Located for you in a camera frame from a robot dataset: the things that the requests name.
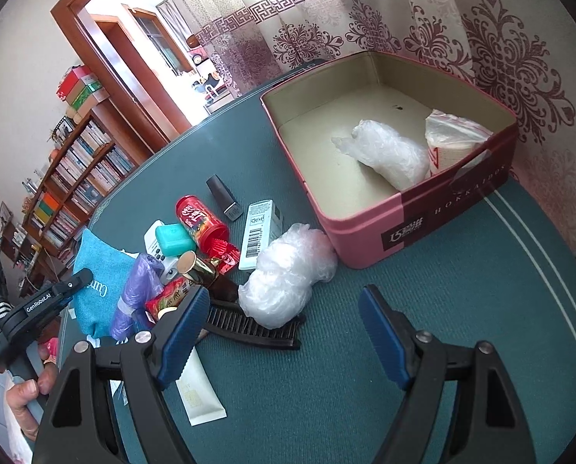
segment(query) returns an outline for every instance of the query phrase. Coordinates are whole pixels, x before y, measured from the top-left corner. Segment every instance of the teal plastic case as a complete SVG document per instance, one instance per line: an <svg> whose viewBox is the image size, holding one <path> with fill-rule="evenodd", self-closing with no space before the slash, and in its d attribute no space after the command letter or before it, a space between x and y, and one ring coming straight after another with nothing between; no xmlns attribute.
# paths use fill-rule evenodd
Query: teal plastic case
<svg viewBox="0 0 576 464"><path fill-rule="evenodd" d="M181 256L186 251L196 251L196 243L181 223L160 225L155 237L164 256Z"/></svg>

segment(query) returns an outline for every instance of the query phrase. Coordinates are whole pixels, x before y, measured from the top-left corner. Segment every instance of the green table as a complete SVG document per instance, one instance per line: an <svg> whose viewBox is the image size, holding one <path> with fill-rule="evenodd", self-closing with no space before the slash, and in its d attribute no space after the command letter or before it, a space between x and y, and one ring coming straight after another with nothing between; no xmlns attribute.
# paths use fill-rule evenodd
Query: green table
<svg viewBox="0 0 576 464"><path fill-rule="evenodd" d="M216 209L206 180L218 174L247 206L272 198L292 223L317 225L266 114L258 89L187 131L154 156L95 214L92 231L144 251L153 221L175 223L185 194ZM244 217L231 224L239 244ZM235 272L240 283L246 275ZM576 260L539 206L509 181L416 244L366 270L340 264L314 287L297 352L259 350L210 336L199 356L227 418L192 428L176 386L165 399L199 464L367 464L403 393L383 374L357 312L374 283L417 328L473 346L489 339L518 390L540 464L576 432ZM66 355L81 339L67 316ZM437 462L453 402L446 389L426 463ZM127 407L116 402L132 463L145 461Z"/></svg>

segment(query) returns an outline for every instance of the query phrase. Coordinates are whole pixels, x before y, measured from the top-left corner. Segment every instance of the pink tin box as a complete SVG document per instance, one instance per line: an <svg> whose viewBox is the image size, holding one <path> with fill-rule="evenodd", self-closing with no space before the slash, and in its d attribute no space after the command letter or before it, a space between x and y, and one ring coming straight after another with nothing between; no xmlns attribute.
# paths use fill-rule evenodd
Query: pink tin box
<svg viewBox="0 0 576 464"><path fill-rule="evenodd" d="M410 245L505 183L518 137L516 117L491 96L382 52L358 52L299 74L262 95L262 104L318 220L352 268ZM494 135L403 192L331 142L370 119L427 148L425 119L433 109L475 120Z"/></svg>

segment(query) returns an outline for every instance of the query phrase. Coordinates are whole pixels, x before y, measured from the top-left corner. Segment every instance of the crumpled plastic wrap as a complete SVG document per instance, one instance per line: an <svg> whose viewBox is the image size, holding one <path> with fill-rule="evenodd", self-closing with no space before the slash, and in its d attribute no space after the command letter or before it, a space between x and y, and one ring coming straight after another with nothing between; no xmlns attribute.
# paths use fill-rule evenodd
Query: crumpled plastic wrap
<svg viewBox="0 0 576 464"><path fill-rule="evenodd" d="M300 313L312 297L312 285L335 275L337 255L322 230L295 223L258 255L256 270L239 286L245 315L270 330Z"/></svg>
<svg viewBox="0 0 576 464"><path fill-rule="evenodd" d="M428 172L428 150L385 123L361 120L351 138L331 141L340 152L369 165L397 190L422 182Z"/></svg>
<svg viewBox="0 0 576 464"><path fill-rule="evenodd" d="M425 119L425 139L429 147L429 170L444 171L483 145L492 135L484 126L434 110Z"/></svg>
<svg viewBox="0 0 576 464"><path fill-rule="evenodd" d="M144 312L144 304L161 293L164 286L159 276L163 269L163 264L153 256L146 253L138 255L112 318L110 335L114 340L124 340L136 332L135 325L141 316L136 313L134 319L132 314L137 310Z"/></svg>

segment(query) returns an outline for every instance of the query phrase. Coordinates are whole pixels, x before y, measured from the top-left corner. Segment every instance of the red can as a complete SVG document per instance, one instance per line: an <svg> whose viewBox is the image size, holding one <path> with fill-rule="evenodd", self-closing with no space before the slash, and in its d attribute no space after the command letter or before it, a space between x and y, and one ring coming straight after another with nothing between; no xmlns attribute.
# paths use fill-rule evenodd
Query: red can
<svg viewBox="0 0 576 464"><path fill-rule="evenodd" d="M198 247L208 253L213 239L228 241L230 230L194 195L176 202L176 216Z"/></svg>

